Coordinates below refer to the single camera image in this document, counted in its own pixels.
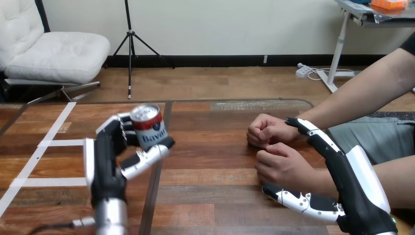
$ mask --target black sleeve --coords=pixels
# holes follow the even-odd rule
[[[402,49],[415,55],[415,33],[413,33],[401,46]]]

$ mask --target black cable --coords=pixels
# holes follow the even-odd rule
[[[29,235],[37,234],[45,230],[51,230],[51,229],[73,229],[73,228],[74,228],[74,225],[72,222],[71,223],[46,224],[46,225],[41,225],[33,229],[29,233]]]

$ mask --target robotic finger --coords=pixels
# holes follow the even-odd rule
[[[315,219],[336,222],[338,216],[345,214],[342,205],[335,198],[283,189],[272,183],[264,183],[262,192],[282,205]]]

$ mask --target prosthetic hand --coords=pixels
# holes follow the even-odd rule
[[[84,168],[95,210],[95,234],[126,235],[127,206],[125,189],[132,179],[168,155],[174,141],[167,137],[147,152],[137,151],[116,164],[116,157],[128,145],[138,146],[129,113],[112,116],[96,131],[96,139],[85,139]]]
[[[344,152],[309,121],[287,118],[287,125],[309,136],[311,144],[325,158],[339,203],[319,195],[280,188],[265,183],[262,191],[281,204],[313,218],[337,222],[340,229],[352,235],[395,235],[396,225],[389,215],[388,199],[366,153],[360,146]]]

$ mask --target fist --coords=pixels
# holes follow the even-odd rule
[[[297,128],[288,126],[285,121],[267,114],[260,114],[248,127],[248,143],[265,149],[278,142],[289,143],[300,133]]]
[[[262,182],[308,193],[320,180],[318,171],[299,152],[283,143],[267,146],[256,158],[255,169]]]

